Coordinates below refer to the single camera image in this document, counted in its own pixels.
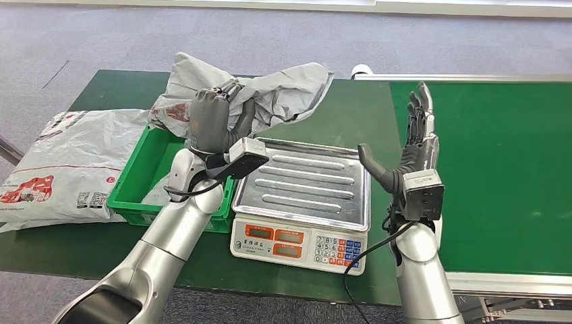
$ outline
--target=orange display screen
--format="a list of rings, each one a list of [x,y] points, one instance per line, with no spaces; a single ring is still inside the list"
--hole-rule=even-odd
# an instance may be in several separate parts
[[[299,259],[300,256],[302,255],[302,248],[300,246],[292,246],[292,245],[277,243],[274,244],[272,254]]]
[[[246,229],[244,230],[246,236],[253,238],[265,238],[267,240],[272,240],[274,230],[269,227],[255,226],[246,224]]]
[[[304,241],[304,233],[285,231],[283,229],[277,229],[276,235],[274,236],[274,239],[276,241],[302,244],[302,242]]]

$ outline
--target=metal table leg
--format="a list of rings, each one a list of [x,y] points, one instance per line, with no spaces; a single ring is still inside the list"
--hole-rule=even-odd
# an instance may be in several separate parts
[[[12,164],[18,165],[24,154],[16,146],[0,135],[0,156]]]

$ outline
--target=white plastic bag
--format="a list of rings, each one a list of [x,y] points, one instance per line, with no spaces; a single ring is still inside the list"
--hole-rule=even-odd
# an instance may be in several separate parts
[[[146,125],[148,111],[56,115],[0,186],[0,232],[54,223],[121,221],[107,197]]]
[[[308,118],[326,96],[334,72],[318,63],[307,63],[257,78],[234,78],[231,74],[188,54],[178,52],[167,88],[153,105],[148,117],[151,127],[166,129],[181,138],[190,138],[190,113],[197,90],[221,86],[236,79],[243,86],[230,102],[228,129],[242,113],[242,104],[254,98],[252,133],[279,124],[293,124]]]

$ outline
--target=scale keypad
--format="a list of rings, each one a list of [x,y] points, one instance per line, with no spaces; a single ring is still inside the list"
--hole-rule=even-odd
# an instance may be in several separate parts
[[[314,262],[347,267],[362,252],[361,240],[346,240],[328,236],[317,236]]]

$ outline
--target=green plastic crate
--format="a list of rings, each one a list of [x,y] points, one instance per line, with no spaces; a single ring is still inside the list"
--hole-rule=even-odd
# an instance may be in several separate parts
[[[175,154],[182,148],[183,140],[170,132],[145,128],[107,199],[107,206],[119,213],[129,224],[149,226],[163,207],[144,205],[141,201],[153,186],[169,173]],[[234,183],[230,178],[225,181],[221,207],[212,214],[204,231],[230,232],[233,216],[230,205]]]

